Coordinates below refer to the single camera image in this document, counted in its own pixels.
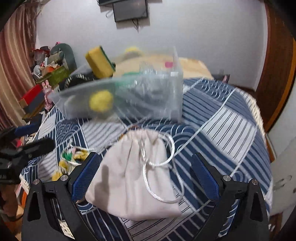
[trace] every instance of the bed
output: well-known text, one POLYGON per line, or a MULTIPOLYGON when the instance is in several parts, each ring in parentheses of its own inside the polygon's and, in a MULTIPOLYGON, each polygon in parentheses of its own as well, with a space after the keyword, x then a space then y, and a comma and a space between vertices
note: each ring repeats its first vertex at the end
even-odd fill
MULTIPOLYGON (((100 240, 191 240, 203 226, 214 208, 200 187, 188 161, 200 152, 221 174, 234 180, 259 181, 267 213, 272 204, 272 175, 265 143, 262 119, 256 101, 244 91, 207 78, 184 80, 182 123, 171 120, 123 118, 116 123, 97 120, 67 120, 54 107, 35 139, 49 137, 56 148, 48 155, 29 162, 21 174, 22 185, 28 191, 34 179, 50 181, 57 169, 61 151, 73 140, 76 146, 102 149, 104 157, 110 143, 116 141, 131 126, 170 133, 175 141, 177 169, 185 183, 185 195, 179 203, 182 215, 178 218, 135 222, 110 215, 86 201, 78 204, 86 222, 100 240)), ((179 189, 175 173, 170 172, 173 187, 179 189)), ((71 237, 56 200, 52 200, 64 232, 71 237)), ((227 233, 238 203, 233 204, 227 222, 219 236, 227 233)))

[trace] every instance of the white cloth bag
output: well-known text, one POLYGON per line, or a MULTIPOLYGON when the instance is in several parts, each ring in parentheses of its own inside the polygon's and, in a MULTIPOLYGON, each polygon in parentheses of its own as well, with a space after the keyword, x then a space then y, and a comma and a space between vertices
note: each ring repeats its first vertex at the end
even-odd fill
POLYGON ((184 187, 181 198, 176 200, 168 165, 151 167, 148 164, 157 165, 166 160, 166 148, 159 138, 159 132, 148 129, 130 131, 107 151, 85 198, 96 207, 129 220, 180 216, 178 201, 184 194, 184 187), (147 157, 146 168, 143 168, 143 154, 147 157))

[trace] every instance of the blue handle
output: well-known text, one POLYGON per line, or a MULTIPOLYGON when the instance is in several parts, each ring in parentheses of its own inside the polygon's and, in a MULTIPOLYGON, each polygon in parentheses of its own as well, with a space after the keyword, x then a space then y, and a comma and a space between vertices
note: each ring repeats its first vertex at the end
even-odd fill
POLYGON ((38 129, 39 129, 39 125, 37 123, 32 123, 27 126, 20 126, 15 129, 15 136, 22 137, 25 135, 31 135, 31 134, 37 132, 38 129))
POLYGON ((77 177, 72 187, 72 201, 76 202, 81 200, 93 180, 101 161, 103 160, 102 155, 95 153, 92 158, 88 161, 80 175, 77 177))
POLYGON ((191 167, 208 199, 218 202, 219 186, 197 154, 192 155, 191 167))

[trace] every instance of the television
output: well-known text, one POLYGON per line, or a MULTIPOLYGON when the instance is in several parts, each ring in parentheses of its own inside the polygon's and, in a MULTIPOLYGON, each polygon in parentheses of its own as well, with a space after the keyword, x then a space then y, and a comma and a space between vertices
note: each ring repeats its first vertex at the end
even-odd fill
POLYGON ((147 0, 124 0, 113 4, 115 22, 148 17, 147 0))
POLYGON ((104 6, 104 5, 115 3, 119 0, 97 0, 97 1, 99 3, 99 6, 104 6))

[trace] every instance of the wooden door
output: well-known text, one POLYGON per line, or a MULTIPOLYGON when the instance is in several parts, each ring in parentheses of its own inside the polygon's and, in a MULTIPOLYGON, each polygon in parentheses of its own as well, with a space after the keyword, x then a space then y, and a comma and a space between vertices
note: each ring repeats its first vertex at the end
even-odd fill
POLYGON ((266 132, 281 114, 295 79, 296 42, 273 7, 266 4, 268 43, 255 97, 266 132))

